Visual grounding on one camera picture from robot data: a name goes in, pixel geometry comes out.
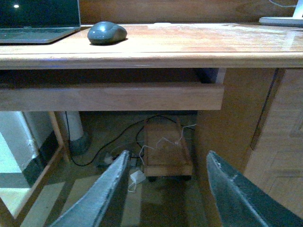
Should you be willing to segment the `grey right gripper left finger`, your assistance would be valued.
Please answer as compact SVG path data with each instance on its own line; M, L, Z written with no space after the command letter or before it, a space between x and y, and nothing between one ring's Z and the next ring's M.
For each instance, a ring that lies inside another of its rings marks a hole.
M92 187L63 213L52 227L118 227L122 222L128 187L128 160L124 150Z

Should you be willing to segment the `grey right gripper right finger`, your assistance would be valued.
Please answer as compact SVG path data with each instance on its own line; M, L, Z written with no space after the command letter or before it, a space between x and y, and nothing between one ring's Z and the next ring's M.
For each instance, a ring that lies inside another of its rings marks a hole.
M303 220L210 151L208 180L224 227L301 227Z

